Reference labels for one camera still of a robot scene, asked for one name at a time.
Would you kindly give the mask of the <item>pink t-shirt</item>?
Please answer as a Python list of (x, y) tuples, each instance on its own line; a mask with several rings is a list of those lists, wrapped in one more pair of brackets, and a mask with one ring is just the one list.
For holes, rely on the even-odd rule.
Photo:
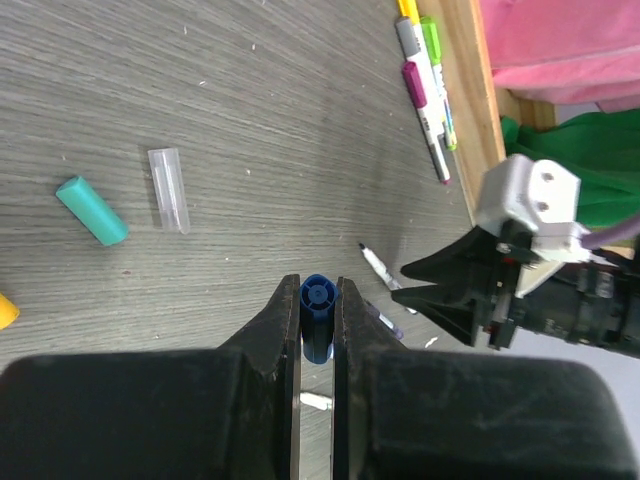
[(555, 105), (639, 107), (637, 1), (481, 1), (492, 78)]

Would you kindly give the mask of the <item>wooden clothes rack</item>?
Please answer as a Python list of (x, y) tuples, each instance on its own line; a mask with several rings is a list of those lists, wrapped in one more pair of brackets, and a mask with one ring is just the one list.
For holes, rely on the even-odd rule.
[(419, 1), (435, 20), (443, 48), (444, 78), (452, 104), (458, 147), (454, 152), (468, 212), (475, 217), (484, 174), (506, 158), (500, 118), (536, 130), (556, 125), (550, 103), (515, 97), (493, 83), (478, 1)]

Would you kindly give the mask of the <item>green tank top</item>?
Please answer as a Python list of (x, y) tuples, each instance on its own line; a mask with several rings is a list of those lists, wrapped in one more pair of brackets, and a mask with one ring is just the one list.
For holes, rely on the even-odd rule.
[(639, 111), (590, 112), (545, 131), (504, 116), (506, 153), (553, 160), (581, 180), (577, 220), (600, 231), (639, 213)]

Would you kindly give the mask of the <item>teal marker pen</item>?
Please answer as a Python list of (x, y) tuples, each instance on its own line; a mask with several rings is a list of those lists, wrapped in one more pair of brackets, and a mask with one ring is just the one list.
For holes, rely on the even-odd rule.
[(333, 409), (333, 400), (331, 397), (314, 392), (302, 391), (300, 393), (300, 402), (320, 411), (330, 411)]

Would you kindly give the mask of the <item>yellow pen cap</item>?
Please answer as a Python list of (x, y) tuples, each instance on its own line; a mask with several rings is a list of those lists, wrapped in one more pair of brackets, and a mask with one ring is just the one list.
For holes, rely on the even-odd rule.
[(9, 327), (20, 315), (20, 309), (6, 296), (0, 294), (0, 329)]

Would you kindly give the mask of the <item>magenta marker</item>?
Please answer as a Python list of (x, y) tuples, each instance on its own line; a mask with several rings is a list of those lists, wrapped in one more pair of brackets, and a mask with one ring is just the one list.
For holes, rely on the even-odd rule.
[(422, 86), (418, 65), (414, 61), (407, 60), (402, 66), (402, 75), (419, 118), (438, 179), (442, 184), (448, 184), (451, 181), (451, 174), (438, 136), (432, 129), (433, 122), (429, 119), (427, 98)]

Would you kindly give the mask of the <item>grey marker pen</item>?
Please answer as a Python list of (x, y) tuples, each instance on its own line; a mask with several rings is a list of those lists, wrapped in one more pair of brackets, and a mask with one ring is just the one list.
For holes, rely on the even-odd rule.
[(418, 25), (414, 25), (409, 17), (402, 16), (395, 22), (395, 28), (405, 59), (414, 62), (417, 66), (427, 100), (426, 116), (430, 129), (437, 136), (447, 140), (448, 129), (444, 103), (436, 86), (426, 44), (421, 33), (418, 32)]

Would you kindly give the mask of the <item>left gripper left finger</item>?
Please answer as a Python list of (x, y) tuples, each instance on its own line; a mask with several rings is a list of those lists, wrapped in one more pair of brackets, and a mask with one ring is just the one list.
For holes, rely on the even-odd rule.
[(1, 375), (5, 479), (295, 479), (300, 279), (214, 349), (28, 356)]

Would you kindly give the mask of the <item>teal pen cap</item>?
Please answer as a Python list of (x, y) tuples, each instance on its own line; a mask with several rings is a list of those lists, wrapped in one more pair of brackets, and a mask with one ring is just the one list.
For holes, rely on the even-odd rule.
[(67, 180), (55, 195), (103, 246), (127, 238), (128, 226), (83, 177)]

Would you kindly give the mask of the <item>purple marker pen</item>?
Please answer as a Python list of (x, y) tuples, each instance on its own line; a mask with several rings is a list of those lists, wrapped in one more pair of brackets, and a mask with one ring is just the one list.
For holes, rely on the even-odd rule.
[(365, 304), (366, 304), (366, 306), (368, 308), (368, 311), (372, 315), (377, 317), (389, 330), (391, 330), (393, 332), (394, 336), (398, 340), (402, 340), (403, 339), (404, 333), (396, 324), (394, 324), (388, 317), (386, 317), (377, 307), (375, 307), (368, 300), (365, 301)]

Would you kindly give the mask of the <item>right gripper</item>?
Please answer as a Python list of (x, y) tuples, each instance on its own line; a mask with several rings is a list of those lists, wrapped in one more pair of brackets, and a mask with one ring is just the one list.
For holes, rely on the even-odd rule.
[[(498, 239), (474, 227), (452, 244), (401, 267), (400, 273), (433, 285), (402, 288), (392, 299), (415, 310), (466, 346), (475, 346), (488, 322), (495, 287), (488, 285), (504, 255)], [(630, 259), (599, 249), (596, 259), (567, 264), (531, 293), (511, 299), (506, 320), (484, 328), (488, 346), (511, 346), (517, 330), (570, 344), (639, 356), (639, 240)]]

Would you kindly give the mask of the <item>clear pen cap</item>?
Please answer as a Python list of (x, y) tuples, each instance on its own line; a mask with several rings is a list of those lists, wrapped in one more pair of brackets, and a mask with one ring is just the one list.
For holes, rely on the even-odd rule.
[(186, 235), (190, 218), (177, 148), (147, 151), (162, 228)]

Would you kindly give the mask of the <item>blue pen cap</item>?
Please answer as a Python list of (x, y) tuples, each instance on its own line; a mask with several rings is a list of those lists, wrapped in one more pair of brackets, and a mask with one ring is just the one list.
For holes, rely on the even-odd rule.
[(305, 358), (325, 364), (333, 352), (335, 305), (339, 289), (320, 274), (309, 276), (300, 287), (300, 327)]

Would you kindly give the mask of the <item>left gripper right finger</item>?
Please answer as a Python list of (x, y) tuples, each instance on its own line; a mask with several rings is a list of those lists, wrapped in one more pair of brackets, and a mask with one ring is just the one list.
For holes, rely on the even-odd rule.
[(338, 280), (336, 479), (632, 479), (603, 379), (562, 360), (405, 347)]

